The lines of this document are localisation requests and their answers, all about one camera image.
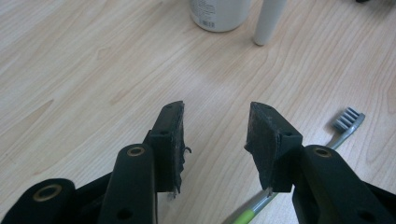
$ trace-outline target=white tube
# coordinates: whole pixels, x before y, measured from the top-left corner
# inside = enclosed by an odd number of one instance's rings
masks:
[[[264,45],[270,39],[282,15],[283,8],[287,0],[263,0],[262,11],[257,22],[254,42],[257,45]]]

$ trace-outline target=white bottle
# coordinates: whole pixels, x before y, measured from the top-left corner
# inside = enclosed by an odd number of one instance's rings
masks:
[[[191,17],[212,32],[231,31],[248,16],[250,0],[190,0]]]
[[[266,44],[271,38],[287,0],[263,0],[254,42]],[[248,17],[250,0],[190,0],[191,17],[212,32],[231,31]]]

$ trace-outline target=wooden table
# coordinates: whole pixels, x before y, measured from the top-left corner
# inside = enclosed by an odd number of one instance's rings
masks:
[[[160,109],[185,105],[181,194],[159,195],[160,223],[222,223],[261,190],[243,146],[252,101],[325,145],[347,106],[366,121],[339,153],[396,193],[396,6],[392,0],[289,1],[267,46],[251,37],[261,1],[223,34],[187,0],[0,3],[0,217],[44,179],[77,187],[141,143]],[[296,223],[291,194],[253,223]]]

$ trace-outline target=clamp jaw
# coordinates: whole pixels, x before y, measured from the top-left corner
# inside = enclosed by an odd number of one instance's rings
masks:
[[[247,144],[262,189],[291,192],[300,223],[396,223],[396,195],[361,181],[342,157],[303,136],[269,105],[251,103]]]
[[[122,149],[112,173],[75,189],[48,179],[26,190],[2,224],[157,223],[157,192],[180,192],[183,102],[163,107],[143,144]]]

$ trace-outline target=toothbrush bristles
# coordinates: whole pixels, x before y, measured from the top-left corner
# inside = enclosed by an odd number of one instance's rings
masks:
[[[332,126],[334,126],[339,133],[343,133],[353,125],[359,115],[360,113],[348,107]]]

